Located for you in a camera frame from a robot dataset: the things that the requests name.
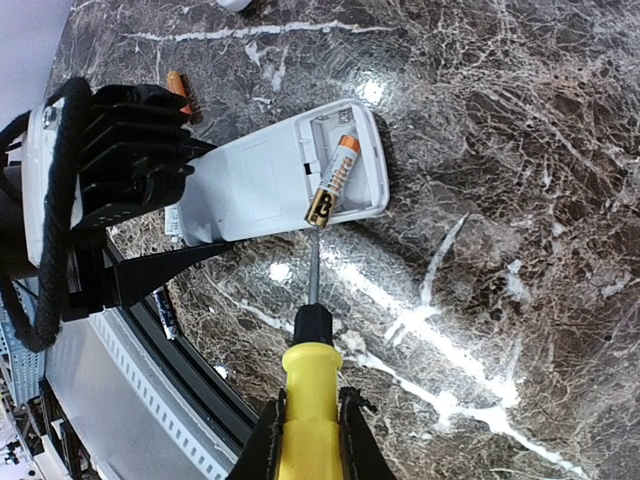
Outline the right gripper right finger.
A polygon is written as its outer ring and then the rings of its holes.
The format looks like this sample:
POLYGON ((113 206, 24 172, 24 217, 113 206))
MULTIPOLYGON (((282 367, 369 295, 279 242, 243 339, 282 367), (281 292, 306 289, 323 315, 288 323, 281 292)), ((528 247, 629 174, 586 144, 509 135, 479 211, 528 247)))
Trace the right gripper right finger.
POLYGON ((394 480, 384 456, 362 413, 376 408, 354 387, 339 391, 339 438, 343 478, 351 480, 394 480))

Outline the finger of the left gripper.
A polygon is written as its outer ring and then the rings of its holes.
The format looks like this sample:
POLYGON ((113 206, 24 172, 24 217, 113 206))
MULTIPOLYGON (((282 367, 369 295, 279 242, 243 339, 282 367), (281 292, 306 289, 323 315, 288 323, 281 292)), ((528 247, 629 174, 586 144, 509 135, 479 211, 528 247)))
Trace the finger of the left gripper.
POLYGON ((232 248, 228 242, 211 243, 116 261, 104 269, 102 303, 130 308, 189 267, 232 248))

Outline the orange AAA battery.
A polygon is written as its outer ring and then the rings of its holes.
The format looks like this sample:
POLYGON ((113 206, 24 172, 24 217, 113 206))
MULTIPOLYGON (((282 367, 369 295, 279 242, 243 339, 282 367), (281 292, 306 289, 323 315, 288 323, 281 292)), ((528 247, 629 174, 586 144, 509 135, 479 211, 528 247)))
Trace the orange AAA battery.
POLYGON ((182 112, 193 116, 195 113, 195 107, 186 76, 181 74, 179 71, 169 71, 166 75, 166 84, 171 93, 182 97, 186 101, 185 106, 182 108, 182 112))

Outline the white battery compartment cover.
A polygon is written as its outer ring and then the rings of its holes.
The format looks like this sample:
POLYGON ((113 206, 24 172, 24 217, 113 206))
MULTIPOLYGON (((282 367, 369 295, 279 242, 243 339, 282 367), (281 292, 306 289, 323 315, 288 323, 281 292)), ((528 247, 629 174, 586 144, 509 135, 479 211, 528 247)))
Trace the white battery compartment cover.
POLYGON ((180 215, 176 204, 164 208, 164 234, 172 242, 178 242, 183 237, 180 215))

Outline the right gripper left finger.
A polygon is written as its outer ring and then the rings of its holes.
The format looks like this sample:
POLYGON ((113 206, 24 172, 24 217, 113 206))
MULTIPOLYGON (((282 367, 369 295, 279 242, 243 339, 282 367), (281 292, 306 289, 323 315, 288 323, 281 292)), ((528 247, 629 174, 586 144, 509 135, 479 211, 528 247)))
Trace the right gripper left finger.
POLYGON ((286 419, 286 391, 280 389, 263 409, 251 436, 228 480, 276 480, 278 478, 284 425, 286 419))

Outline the yellow handled screwdriver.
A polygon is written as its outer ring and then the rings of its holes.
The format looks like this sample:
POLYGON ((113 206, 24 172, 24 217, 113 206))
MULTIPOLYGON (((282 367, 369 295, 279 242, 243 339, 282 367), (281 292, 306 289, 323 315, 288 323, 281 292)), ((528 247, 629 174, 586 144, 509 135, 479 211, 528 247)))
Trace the yellow handled screwdriver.
POLYGON ((319 302, 320 239, 310 235, 309 291, 294 321, 292 346, 282 365, 286 400, 277 477, 341 479, 338 371, 342 357, 333 345, 333 317, 319 302))

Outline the black gold AAA battery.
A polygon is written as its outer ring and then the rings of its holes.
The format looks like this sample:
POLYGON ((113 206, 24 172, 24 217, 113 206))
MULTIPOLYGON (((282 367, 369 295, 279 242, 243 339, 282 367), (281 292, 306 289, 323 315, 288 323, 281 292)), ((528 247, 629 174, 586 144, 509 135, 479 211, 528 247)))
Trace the black gold AAA battery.
POLYGON ((319 229, 328 225, 360 153, 360 141, 354 134, 341 136, 307 211, 309 225, 319 229))

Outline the white remote control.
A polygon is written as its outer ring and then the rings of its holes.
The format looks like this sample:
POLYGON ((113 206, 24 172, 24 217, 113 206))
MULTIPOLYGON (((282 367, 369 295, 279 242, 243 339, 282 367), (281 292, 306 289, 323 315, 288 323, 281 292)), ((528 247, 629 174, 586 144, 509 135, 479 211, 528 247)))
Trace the white remote control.
POLYGON ((329 103, 217 147, 191 161, 176 205, 189 246, 306 229, 318 190, 341 173, 329 224, 381 214, 389 178, 373 112, 355 99, 329 103))

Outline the white remote with display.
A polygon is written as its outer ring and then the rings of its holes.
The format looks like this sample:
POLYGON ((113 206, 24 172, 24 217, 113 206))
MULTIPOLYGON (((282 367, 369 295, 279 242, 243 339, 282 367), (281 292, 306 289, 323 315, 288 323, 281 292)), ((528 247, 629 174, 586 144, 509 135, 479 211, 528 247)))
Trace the white remote with display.
POLYGON ((216 0, 216 2, 227 11, 239 13, 247 9, 251 5, 252 0, 216 0))

